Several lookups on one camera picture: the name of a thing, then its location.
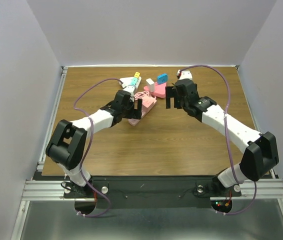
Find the pink cube adapter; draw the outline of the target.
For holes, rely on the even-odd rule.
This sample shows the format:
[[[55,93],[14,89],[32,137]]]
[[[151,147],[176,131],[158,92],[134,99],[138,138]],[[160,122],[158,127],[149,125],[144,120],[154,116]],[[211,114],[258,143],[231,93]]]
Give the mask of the pink cube adapter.
[[[144,98],[142,100],[142,109],[145,112],[150,111],[154,105],[157,103],[157,100],[155,98],[149,97],[149,98]]]

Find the pink triangular power strip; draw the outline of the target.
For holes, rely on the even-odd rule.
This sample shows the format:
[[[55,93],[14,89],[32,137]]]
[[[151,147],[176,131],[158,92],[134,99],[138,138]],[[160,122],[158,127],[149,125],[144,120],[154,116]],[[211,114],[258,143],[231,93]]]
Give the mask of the pink triangular power strip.
[[[149,87],[147,85],[144,86],[143,89],[145,91],[150,92],[151,96],[154,96],[156,98],[165,99],[166,98],[166,86],[167,86],[167,83],[165,82],[163,84],[158,85],[155,82],[153,86],[154,86],[154,92],[150,92]]]

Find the white cube charger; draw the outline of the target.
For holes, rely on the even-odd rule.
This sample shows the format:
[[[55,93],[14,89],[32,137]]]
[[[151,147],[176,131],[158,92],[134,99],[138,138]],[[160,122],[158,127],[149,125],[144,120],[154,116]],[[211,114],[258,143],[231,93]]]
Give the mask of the white cube charger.
[[[151,78],[146,79],[146,86],[150,93],[155,91],[155,82]]]

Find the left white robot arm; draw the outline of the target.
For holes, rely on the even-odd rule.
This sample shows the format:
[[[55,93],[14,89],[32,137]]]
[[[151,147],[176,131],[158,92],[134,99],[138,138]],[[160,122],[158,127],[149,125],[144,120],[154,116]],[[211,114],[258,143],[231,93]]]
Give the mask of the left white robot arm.
[[[88,197],[93,191],[93,185],[89,182],[91,175],[84,169],[84,159],[94,134],[115,126],[122,119],[140,120],[142,106],[142,99],[135,100],[129,92],[118,90],[114,99],[95,113],[74,121],[62,119],[58,122],[45,154],[63,169],[81,197]]]

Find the white triangular power strip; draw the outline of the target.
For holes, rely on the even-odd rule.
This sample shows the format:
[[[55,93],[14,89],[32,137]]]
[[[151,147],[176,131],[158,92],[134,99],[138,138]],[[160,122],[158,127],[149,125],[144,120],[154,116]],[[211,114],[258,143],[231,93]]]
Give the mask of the white triangular power strip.
[[[120,86],[122,89],[126,89],[128,86],[133,86],[134,91],[139,88],[142,78],[139,76],[138,78],[135,77],[122,77],[119,79],[121,81]]]

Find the pink long power strip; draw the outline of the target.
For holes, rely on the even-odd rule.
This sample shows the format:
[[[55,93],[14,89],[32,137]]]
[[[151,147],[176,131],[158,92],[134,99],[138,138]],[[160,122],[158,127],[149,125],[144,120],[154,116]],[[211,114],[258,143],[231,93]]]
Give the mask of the pink long power strip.
[[[157,99],[148,95],[143,96],[141,99],[142,99],[141,118],[143,118],[156,105]],[[140,119],[132,118],[129,119],[128,122],[132,126],[136,126],[140,122]]]

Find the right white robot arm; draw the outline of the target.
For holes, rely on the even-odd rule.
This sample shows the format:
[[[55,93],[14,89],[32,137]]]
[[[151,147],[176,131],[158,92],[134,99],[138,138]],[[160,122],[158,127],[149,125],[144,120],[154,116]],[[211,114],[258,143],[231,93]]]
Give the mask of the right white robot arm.
[[[191,79],[178,80],[165,88],[166,108],[183,109],[189,116],[206,124],[233,143],[243,154],[240,163],[231,163],[211,183],[212,191],[223,195],[230,187],[246,180],[257,182],[279,163],[276,137],[269,131],[254,130],[222,109],[208,96],[200,97],[197,84]]]

